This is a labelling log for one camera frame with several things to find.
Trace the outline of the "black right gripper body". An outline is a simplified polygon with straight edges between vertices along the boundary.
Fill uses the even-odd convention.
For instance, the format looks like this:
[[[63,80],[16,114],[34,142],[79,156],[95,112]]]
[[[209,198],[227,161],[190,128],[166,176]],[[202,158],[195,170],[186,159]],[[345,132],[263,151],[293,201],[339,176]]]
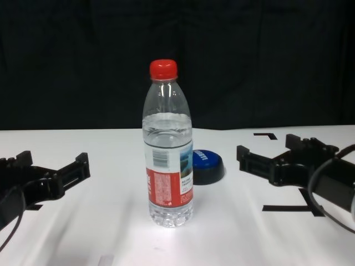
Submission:
[[[295,163],[276,165],[270,184],[307,188],[315,170],[330,158],[313,155]],[[354,197],[354,164],[343,159],[332,161],[318,175],[313,193],[349,212]]]

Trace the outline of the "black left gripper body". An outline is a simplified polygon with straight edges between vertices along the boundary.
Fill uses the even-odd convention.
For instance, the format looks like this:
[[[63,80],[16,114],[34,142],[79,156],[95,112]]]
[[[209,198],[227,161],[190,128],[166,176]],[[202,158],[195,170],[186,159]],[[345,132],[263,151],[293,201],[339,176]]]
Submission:
[[[20,166],[16,159],[1,159],[1,228],[10,224],[28,207],[63,197],[63,184],[54,170]]]

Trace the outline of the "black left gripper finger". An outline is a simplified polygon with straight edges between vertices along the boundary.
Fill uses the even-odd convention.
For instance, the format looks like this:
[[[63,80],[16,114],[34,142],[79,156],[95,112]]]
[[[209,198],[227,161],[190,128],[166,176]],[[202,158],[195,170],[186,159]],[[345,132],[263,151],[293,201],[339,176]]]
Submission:
[[[57,191],[55,198],[62,198],[65,192],[90,177],[89,159],[82,152],[75,161],[57,171],[55,180]]]
[[[32,166],[32,154],[30,151],[23,151],[16,156],[15,167]]]

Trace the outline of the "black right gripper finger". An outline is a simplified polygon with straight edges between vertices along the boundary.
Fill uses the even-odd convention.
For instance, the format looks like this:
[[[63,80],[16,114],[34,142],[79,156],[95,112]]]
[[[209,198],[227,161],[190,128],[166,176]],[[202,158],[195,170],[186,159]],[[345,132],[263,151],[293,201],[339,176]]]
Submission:
[[[322,151],[330,154],[336,154],[339,148],[333,145],[326,145],[315,137],[310,139],[301,139],[299,136],[293,134],[286,135],[285,147],[289,150],[299,151]]]
[[[274,182],[274,159],[253,154],[248,148],[238,145],[236,147],[236,160],[239,162],[240,171],[264,178],[269,183]]]

